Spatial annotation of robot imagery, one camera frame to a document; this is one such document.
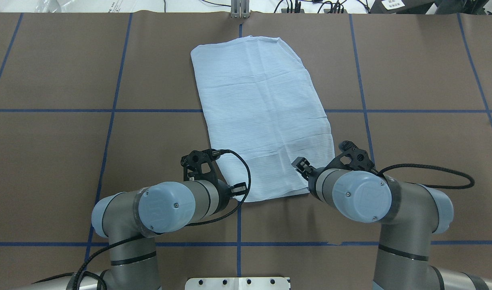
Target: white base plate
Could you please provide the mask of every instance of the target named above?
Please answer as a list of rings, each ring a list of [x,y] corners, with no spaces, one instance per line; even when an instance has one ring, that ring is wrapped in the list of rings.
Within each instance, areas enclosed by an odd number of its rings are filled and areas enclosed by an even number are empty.
[[[291,279],[289,277],[191,278],[185,283],[185,290],[291,290]]]

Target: white cloth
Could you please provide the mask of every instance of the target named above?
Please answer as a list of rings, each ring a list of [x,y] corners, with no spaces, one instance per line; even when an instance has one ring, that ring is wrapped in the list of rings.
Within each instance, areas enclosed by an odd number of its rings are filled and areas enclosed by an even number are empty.
[[[191,56],[212,148],[231,149],[249,165],[246,201],[307,193],[292,161],[303,156],[322,167],[334,144],[301,59],[280,38],[251,36],[198,46]],[[247,182],[235,156],[217,162],[228,184]]]

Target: barcode sticker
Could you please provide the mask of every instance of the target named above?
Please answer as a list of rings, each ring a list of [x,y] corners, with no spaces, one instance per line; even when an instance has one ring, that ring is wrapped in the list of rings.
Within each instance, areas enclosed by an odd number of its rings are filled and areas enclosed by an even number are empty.
[[[387,10],[402,8],[405,6],[405,4],[402,2],[402,0],[384,0],[384,1],[382,1],[382,4],[384,4],[384,7]]]

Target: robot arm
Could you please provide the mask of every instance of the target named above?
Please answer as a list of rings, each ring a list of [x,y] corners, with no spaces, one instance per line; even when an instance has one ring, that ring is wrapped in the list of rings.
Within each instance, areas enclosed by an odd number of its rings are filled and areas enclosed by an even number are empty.
[[[95,232],[115,244],[110,249],[111,268],[99,272],[108,290],[161,289],[154,237],[191,226],[225,209],[234,196],[247,193],[246,183],[229,186],[217,178],[213,161],[228,150],[193,151],[181,158],[183,182],[162,182],[137,191],[117,193],[100,200],[93,208],[91,222]],[[210,171],[203,173],[201,166]],[[70,277],[32,284],[20,290],[68,290]],[[90,277],[82,279],[80,289],[98,290],[101,285]]]
[[[492,290],[492,281],[429,266],[432,234],[454,218],[448,196],[423,185],[380,177],[367,152],[345,141],[343,154],[314,168],[298,157],[292,165],[309,181],[312,196],[357,222],[382,224],[373,290]],[[349,165],[340,162],[347,156]]]

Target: white mounting bracket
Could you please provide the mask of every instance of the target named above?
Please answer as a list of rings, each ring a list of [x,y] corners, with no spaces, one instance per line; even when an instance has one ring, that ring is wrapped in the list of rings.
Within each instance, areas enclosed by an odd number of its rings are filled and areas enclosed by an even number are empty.
[[[249,0],[231,0],[231,18],[249,18]]]
[[[185,290],[291,290],[289,277],[191,278]]]

